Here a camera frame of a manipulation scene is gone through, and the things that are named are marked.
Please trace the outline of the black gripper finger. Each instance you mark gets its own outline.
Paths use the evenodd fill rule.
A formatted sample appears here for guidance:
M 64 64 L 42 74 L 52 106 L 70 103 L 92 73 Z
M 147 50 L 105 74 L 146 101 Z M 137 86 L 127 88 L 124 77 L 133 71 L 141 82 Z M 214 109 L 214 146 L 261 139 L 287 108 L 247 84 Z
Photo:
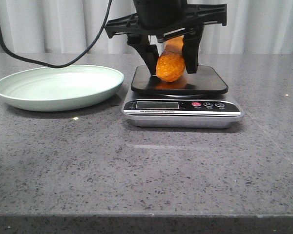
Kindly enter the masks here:
M 137 51 L 151 75 L 155 75 L 159 53 L 157 46 L 150 44 L 148 35 L 127 34 L 127 44 Z
M 188 74 L 195 74 L 198 70 L 198 51 L 204 26 L 197 26 L 193 31 L 184 34 L 182 55 Z

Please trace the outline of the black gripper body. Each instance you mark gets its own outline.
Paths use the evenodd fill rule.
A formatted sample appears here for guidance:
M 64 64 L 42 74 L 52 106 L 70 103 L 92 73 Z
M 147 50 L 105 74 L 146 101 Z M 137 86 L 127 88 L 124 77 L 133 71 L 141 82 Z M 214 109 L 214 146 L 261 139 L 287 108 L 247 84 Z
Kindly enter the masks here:
M 202 35 L 208 24 L 227 25 L 226 4 L 190 4 L 186 0 L 135 0 L 136 13 L 108 21 L 109 38 L 127 34 L 156 36 L 159 43 L 181 35 Z

